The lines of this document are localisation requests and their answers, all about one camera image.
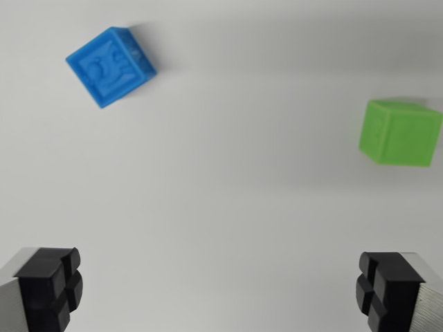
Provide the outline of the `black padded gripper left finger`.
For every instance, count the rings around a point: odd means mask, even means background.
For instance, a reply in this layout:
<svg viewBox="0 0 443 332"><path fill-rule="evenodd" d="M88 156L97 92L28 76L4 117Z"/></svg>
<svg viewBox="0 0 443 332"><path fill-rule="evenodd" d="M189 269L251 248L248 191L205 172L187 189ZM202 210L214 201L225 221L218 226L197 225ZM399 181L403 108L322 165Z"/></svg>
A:
<svg viewBox="0 0 443 332"><path fill-rule="evenodd" d="M20 249L1 267L2 331L65 331L81 301L77 248Z"/></svg>

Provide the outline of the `black padded gripper right finger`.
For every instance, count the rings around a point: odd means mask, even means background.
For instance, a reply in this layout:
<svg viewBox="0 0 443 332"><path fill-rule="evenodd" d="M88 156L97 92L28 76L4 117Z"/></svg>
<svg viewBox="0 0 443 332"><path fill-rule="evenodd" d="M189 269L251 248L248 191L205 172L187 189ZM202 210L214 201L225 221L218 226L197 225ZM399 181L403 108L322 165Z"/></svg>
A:
<svg viewBox="0 0 443 332"><path fill-rule="evenodd" d="M442 277L414 252L363 252L356 302L376 332L440 332Z"/></svg>

